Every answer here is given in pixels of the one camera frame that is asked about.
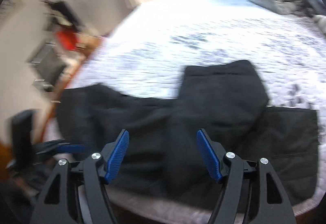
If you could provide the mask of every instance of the white bedspread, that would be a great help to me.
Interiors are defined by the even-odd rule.
[[[247,0],[148,2],[94,52],[70,88],[101,82],[132,96],[175,98],[185,66],[239,59],[255,65],[270,105],[319,110],[317,188],[293,208],[304,213],[326,190],[326,40],[311,19]]]

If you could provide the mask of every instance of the metal screw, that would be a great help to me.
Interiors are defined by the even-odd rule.
[[[233,152],[227,152],[226,157],[233,159],[235,157],[235,154]]]
[[[58,161],[59,165],[65,165],[66,163],[67,163],[66,159],[61,159],[61,160]]]
[[[261,158],[261,159],[260,159],[260,162],[261,162],[262,164],[267,164],[267,163],[268,163],[268,159],[266,159],[266,158]]]
[[[94,160],[97,160],[97,159],[99,159],[100,157],[101,157],[101,154],[98,153],[98,152],[92,154],[92,159],[94,159]]]

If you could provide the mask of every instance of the bed sheet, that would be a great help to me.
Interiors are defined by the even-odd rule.
[[[175,98],[187,65],[240,59],[255,66],[270,106],[319,110],[318,181],[314,196],[293,207],[302,214],[326,190],[326,39],[312,19],[278,15],[247,0],[144,3],[105,39],[69,88],[103,83],[132,96]],[[111,199],[123,203],[117,194]],[[142,212],[127,200],[129,210]],[[202,215],[197,224],[210,213]]]

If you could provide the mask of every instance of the clothing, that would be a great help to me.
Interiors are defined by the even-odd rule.
[[[292,204],[310,198],[317,180],[317,117],[307,109],[266,108],[250,62],[189,66],[177,99],[135,98],[103,85],[65,90],[57,108],[61,134],[90,146],[84,159],[116,139],[130,143],[115,186],[212,209],[220,185],[208,175],[196,132],[242,159],[268,158]]]

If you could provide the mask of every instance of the mattress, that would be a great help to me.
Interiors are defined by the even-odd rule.
[[[278,15],[247,0],[147,2],[103,41],[69,88],[103,83],[132,96],[176,98],[187,65],[240,59],[255,66],[270,106],[318,110],[317,187],[311,199],[293,207],[300,215],[326,191],[326,39],[312,19]],[[58,137],[53,122],[46,138]],[[202,224],[211,214],[112,187],[108,193],[114,203],[163,223]]]

